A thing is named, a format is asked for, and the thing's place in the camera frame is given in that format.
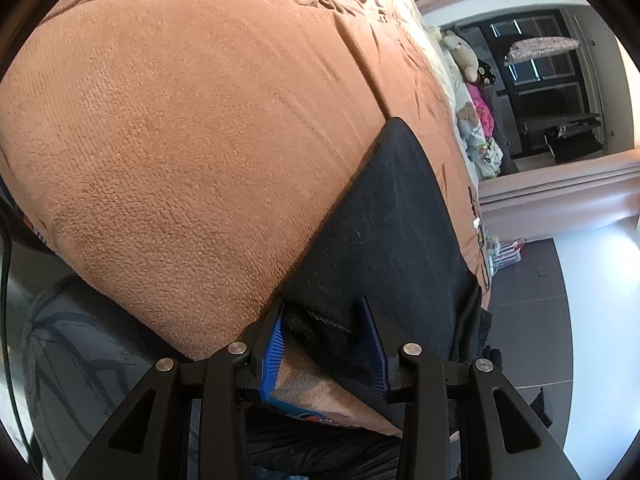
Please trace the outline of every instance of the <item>window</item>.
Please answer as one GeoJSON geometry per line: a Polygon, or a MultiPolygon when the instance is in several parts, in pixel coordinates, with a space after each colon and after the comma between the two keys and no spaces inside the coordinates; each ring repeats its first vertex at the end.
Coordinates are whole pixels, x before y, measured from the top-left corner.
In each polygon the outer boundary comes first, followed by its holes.
{"type": "Polygon", "coordinates": [[[513,158],[548,151],[544,132],[525,128],[527,120],[537,116],[589,112],[580,62],[575,52],[515,65],[504,64],[505,56],[516,41],[545,36],[570,37],[559,10],[504,14],[465,25],[458,34],[478,51],[480,59],[488,62],[492,69],[494,66],[497,69],[494,91],[498,98],[508,98],[511,110],[507,111],[513,114],[502,117],[513,158]]]}

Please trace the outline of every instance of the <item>metal rivet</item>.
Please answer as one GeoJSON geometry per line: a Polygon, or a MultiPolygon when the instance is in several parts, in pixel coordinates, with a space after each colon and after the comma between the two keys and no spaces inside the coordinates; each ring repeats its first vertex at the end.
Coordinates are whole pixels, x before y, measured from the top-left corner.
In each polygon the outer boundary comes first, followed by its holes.
{"type": "Polygon", "coordinates": [[[163,359],[160,359],[156,363],[156,370],[158,370],[159,372],[168,372],[173,367],[174,367],[174,360],[171,359],[170,357],[165,357],[163,359]]]}
{"type": "Polygon", "coordinates": [[[246,352],[246,345],[242,341],[235,341],[231,343],[227,348],[230,354],[240,355],[246,352]]]}
{"type": "Polygon", "coordinates": [[[422,347],[418,343],[407,343],[402,347],[402,350],[407,355],[420,355],[422,353],[422,347]]]}
{"type": "Polygon", "coordinates": [[[476,368],[481,372],[490,372],[494,369],[494,364],[489,359],[478,359],[476,361],[476,368]]]}

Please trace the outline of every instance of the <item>black cable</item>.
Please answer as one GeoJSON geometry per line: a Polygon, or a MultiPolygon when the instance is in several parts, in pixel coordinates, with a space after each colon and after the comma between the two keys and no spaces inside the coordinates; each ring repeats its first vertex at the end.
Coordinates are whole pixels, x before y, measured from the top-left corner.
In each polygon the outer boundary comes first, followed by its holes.
{"type": "Polygon", "coordinates": [[[31,457],[31,446],[24,433],[20,413],[18,413],[18,404],[15,402],[14,383],[11,380],[11,368],[9,365],[9,347],[6,334],[6,294],[9,283],[9,266],[11,265],[11,248],[12,240],[9,231],[9,222],[0,208],[0,234],[2,235],[2,263],[0,264],[0,344],[2,346],[2,360],[4,361],[4,378],[6,380],[6,388],[9,391],[9,400],[11,408],[14,411],[20,438],[27,450],[27,455],[31,457]]]}

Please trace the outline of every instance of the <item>gray fabric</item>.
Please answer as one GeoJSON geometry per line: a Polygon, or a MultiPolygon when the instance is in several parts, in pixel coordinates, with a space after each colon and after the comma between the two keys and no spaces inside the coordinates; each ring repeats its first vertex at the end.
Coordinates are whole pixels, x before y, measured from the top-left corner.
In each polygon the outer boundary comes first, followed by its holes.
{"type": "Polygon", "coordinates": [[[495,89],[492,86],[486,86],[480,88],[482,99],[491,110],[491,114],[494,116],[494,139],[495,143],[502,150],[502,160],[500,162],[500,175],[509,175],[513,173],[519,173],[520,170],[516,166],[516,163],[511,158],[511,152],[509,151],[509,141],[506,134],[502,131],[502,120],[500,117],[500,108],[496,106],[495,100],[497,95],[495,89]]]}
{"type": "MultiPolygon", "coordinates": [[[[34,302],[22,346],[30,419],[56,480],[66,478],[155,361],[168,356],[187,360],[76,274],[34,302]]],[[[196,400],[187,480],[197,478],[199,420],[196,400]]],[[[315,424],[263,408],[247,411],[246,426],[253,480],[396,477],[400,455],[396,437],[315,424]]]]}

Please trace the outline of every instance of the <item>bed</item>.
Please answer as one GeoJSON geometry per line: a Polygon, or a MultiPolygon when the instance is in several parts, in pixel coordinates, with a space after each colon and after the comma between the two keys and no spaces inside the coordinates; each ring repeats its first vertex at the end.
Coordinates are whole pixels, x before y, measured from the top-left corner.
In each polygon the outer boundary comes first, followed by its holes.
{"type": "MultiPolygon", "coordinates": [[[[451,63],[412,0],[61,0],[0,84],[0,174],[87,283],[205,358],[258,319],[394,116],[484,282],[451,63]]],[[[278,381],[399,433],[304,352],[278,381]]]]}
{"type": "Polygon", "coordinates": [[[479,117],[477,101],[470,94],[469,84],[464,81],[449,50],[440,43],[440,29],[425,25],[424,30],[434,45],[440,47],[439,50],[434,48],[430,63],[432,66],[441,65],[442,70],[438,73],[448,75],[440,83],[443,87],[448,87],[448,92],[453,95],[450,105],[454,133],[465,159],[469,178],[477,189],[479,180],[496,178],[500,174],[503,151],[496,142],[493,129],[485,131],[479,117]]]}

